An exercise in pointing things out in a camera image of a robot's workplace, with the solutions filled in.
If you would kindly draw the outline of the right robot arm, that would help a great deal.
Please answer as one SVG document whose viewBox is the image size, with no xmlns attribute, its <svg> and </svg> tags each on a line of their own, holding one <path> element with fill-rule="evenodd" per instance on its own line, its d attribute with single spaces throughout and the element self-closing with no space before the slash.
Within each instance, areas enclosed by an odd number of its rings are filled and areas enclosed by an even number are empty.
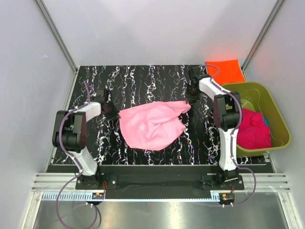
<svg viewBox="0 0 305 229">
<path fill-rule="evenodd" d="M 236 148 L 242 121 L 240 94 L 224 89 L 211 75 L 204 74 L 200 67 L 192 67 L 188 74 L 190 83 L 185 93 L 186 100 L 194 103 L 200 99 L 200 93 L 206 94 L 213 101 L 213 121 L 220 134 L 219 168 L 207 185 L 230 189 L 239 177 Z"/>
</svg>

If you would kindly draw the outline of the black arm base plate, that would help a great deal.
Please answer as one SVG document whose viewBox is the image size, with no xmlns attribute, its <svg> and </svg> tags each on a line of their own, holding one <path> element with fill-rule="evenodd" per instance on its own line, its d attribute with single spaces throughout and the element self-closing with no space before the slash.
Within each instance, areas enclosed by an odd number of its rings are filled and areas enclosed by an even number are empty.
<svg viewBox="0 0 305 229">
<path fill-rule="evenodd" d="M 107 199 L 203 199 L 211 190 L 229 191 L 219 166 L 100 166 L 98 182 L 79 178 L 76 189 L 105 190 Z"/>
</svg>

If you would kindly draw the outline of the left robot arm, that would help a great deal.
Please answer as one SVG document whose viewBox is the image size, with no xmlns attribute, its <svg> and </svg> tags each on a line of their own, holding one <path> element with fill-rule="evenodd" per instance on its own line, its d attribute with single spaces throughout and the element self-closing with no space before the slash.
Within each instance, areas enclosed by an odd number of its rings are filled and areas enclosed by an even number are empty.
<svg viewBox="0 0 305 229">
<path fill-rule="evenodd" d="M 71 110 L 59 110 L 56 113 L 52 144 L 67 154 L 79 169 L 79 173 L 87 176 L 86 183 L 93 189 L 99 188 L 103 177 L 98 173 L 98 165 L 87 148 L 87 123 L 103 115 L 108 120 L 119 117 L 119 111 L 109 99 L 107 89 L 97 90 L 83 105 Z"/>
</svg>

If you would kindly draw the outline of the light pink t shirt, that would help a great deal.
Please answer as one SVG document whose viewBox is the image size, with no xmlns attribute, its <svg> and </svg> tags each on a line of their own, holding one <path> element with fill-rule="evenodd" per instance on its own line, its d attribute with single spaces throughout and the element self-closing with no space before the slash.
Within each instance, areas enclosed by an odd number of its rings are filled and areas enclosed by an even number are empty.
<svg viewBox="0 0 305 229">
<path fill-rule="evenodd" d="M 186 101 L 153 102 L 119 112 L 121 134 L 130 148 L 160 151 L 185 130 L 179 119 L 191 106 Z"/>
</svg>

